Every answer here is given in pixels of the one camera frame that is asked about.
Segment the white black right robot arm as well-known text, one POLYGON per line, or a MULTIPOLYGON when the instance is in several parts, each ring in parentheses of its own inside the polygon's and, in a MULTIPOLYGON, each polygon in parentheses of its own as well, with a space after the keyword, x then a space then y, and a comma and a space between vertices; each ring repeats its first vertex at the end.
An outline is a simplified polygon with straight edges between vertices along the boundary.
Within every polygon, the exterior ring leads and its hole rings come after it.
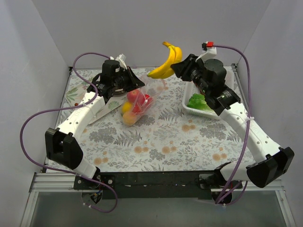
POLYGON ((193 82, 204 93, 207 105, 243 140, 251 152, 254 163, 241 164, 236 169, 235 163, 222 164, 216 168, 215 184, 227 187, 232 179, 250 181, 259 188, 283 175, 289 168, 294 152, 290 147, 282 148, 274 142, 248 116, 248 111, 238 95, 225 84, 226 69, 217 59, 202 61, 190 54, 184 61, 171 65, 176 76, 183 81, 193 82))

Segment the yellow banana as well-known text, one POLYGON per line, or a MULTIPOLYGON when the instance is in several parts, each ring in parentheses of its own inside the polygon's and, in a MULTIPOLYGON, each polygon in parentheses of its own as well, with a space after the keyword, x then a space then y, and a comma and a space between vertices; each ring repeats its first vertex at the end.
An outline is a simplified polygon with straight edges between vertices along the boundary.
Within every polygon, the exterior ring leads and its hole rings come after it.
POLYGON ((169 42, 163 42, 162 44, 169 49, 169 56, 161 66, 148 73, 147 76, 152 79, 166 79, 172 76, 174 71, 171 65, 182 61, 182 50, 180 47, 174 46, 169 42))

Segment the red apple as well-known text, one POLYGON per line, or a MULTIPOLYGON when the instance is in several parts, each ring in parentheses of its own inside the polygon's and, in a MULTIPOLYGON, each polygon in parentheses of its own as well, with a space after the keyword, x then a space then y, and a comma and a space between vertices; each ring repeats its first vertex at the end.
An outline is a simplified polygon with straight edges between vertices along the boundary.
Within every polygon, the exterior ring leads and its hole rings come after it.
POLYGON ((142 109, 144 111, 147 111, 152 106, 152 103, 153 103, 153 98, 150 95, 145 94, 145 99, 142 104, 142 109))
POLYGON ((131 103, 145 101, 145 96, 139 89, 135 89, 133 91, 128 92, 126 97, 127 100, 131 103))
POLYGON ((142 116, 145 112, 144 106, 140 105, 139 103, 134 104, 132 108, 132 112, 137 116, 142 116))

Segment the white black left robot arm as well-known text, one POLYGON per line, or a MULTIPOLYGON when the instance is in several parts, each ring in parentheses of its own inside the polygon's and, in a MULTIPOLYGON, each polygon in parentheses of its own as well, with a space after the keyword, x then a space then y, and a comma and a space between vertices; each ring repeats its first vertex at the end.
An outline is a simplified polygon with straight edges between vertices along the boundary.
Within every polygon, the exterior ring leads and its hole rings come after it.
POLYGON ((104 61, 102 72, 93 78, 76 109, 56 129, 49 128, 46 131, 47 158, 84 176, 84 183, 90 189, 98 188, 101 178, 97 173, 100 170, 84 158, 77 140, 118 90, 126 93, 144 85, 122 57, 104 61))

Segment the clear zip top bag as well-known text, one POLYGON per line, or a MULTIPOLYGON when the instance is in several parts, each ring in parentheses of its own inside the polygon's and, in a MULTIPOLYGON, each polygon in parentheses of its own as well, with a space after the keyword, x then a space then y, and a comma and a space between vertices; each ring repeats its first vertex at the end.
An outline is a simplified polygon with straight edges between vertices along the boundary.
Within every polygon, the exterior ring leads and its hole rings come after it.
MULTIPOLYGON (((156 103, 157 98, 160 96, 160 94, 163 92, 163 90, 164 90, 164 88, 165 88, 165 81, 164 81, 163 79, 152 79, 152 78, 148 77, 147 75, 142 75, 142 76, 139 77, 139 79, 140 79, 142 82, 145 83, 145 86, 139 88, 139 90, 144 94, 144 96, 145 96, 145 94, 148 94, 148 95, 150 95, 150 96, 153 98, 153 103, 152 103, 152 106, 153 106, 153 105, 156 103)), ((133 106, 134 106, 134 104, 136 104, 136 103, 139 103, 140 105, 142 105, 142 104, 143 104, 143 101, 142 101, 142 102, 135 102, 135 103, 132 103, 133 106)))

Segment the yellow orange peach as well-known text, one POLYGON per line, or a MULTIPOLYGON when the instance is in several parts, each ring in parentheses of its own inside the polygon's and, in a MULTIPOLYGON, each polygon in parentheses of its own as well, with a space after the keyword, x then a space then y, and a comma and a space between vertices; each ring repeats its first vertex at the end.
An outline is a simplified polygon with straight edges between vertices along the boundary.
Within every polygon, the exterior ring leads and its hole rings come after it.
POLYGON ((137 115, 132 111, 125 112, 123 114, 123 123, 127 126, 132 126, 137 122, 137 115))

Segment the yellow lemon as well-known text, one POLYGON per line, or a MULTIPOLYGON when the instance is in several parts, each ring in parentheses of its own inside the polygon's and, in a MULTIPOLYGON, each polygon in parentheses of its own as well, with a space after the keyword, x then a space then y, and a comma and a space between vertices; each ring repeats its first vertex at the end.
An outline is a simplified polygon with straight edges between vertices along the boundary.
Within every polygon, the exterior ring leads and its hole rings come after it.
POLYGON ((121 113, 124 114, 128 111, 131 111, 132 110, 132 107, 133 107, 133 104, 131 102, 125 102, 123 104, 123 106, 121 107, 121 113))

